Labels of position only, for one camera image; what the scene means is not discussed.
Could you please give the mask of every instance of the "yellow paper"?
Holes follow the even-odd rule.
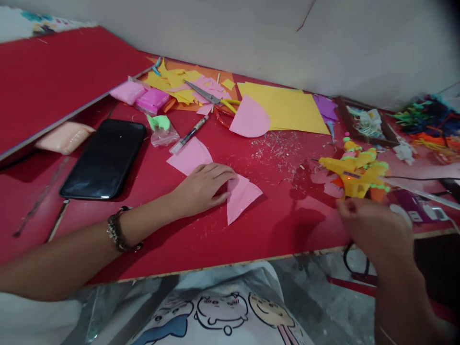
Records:
[[[193,103],[195,100],[195,96],[193,96],[194,90],[181,90],[179,92],[175,92],[175,94],[185,98],[189,103]]]
[[[177,94],[177,92],[167,92],[167,93],[170,94],[172,97],[174,97],[180,103],[185,103],[187,105],[190,104],[190,102],[187,99]]]
[[[168,71],[167,73],[165,73],[165,75],[168,76],[168,81],[171,85],[171,89],[175,89],[176,87],[182,86],[184,84],[183,76],[177,75],[175,70]]]
[[[186,71],[184,79],[186,81],[195,81],[201,76],[201,73],[195,70]]]
[[[158,90],[161,90],[161,91],[166,91],[166,90],[169,90],[171,88],[171,86],[169,85],[169,83],[157,76],[155,74],[155,72],[149,72],[149,75],[147,77],[147,79],[145,79],[144,81],[146,84],[150,85],[151,87],[154,87]]]
[[[238,84],[241,96],[248,95],[265,109],[270,130],[300,130],[329,134],[313,96],[302,90],[282,89],[253,83]]]
[[[235,83],[232,82],[230,79],[226,79],[224,82],[221,83],[223,86],[225,86],[227,89],[229,89],[230,91],[233,90],[233,88],[235,87]]]
[[[162,76],[162,77],[164,77],[164,76],[163,76],[163,73],[167,73],[167,72],[168,72],[167,69],[166,69],[164,60],[165,60],[165,59],[163,58],[163,60],[161,61],[160,67],[158,67],[158,72],[161,73],[161,76]]]

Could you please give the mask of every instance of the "white wall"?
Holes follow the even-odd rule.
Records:
[[[433,0],[3,0],[96,21],[138,49],[394,108],[460,81],[458,39]]]

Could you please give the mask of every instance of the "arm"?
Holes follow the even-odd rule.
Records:
[[[363,199],[337,203],[345,227],[379,276],[375,339],[380,345],[446,344],[414,261],[412,230],[387,207]]]
[[[215,193],[235,177],[225,165],[198,166],[173,192],[121,215],[127,244],[134,246],[177,219],[222,204],[229,192]],[[42,301],[65,299],[121,255],[107,227],[106,220],[90,225],[6,264],[0,268],[0,291]]]

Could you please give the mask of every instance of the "phone screen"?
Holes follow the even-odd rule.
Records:
[[[59,194],[81,199],[110,199],[117,196],[123,189],[145,134],[143,124],[104,120]]]

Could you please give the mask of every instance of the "pink clay package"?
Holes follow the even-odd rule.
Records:
[[[128,80],[110,91],[110,95],[119,101],[133,105],[134,102],[146,92],[147,89],[142,86],[142,84],[133,80]]]
[[[157,115],[162,106],[171,96],[167,93],[151,88],[136,101],[136,108],[147,115]]]

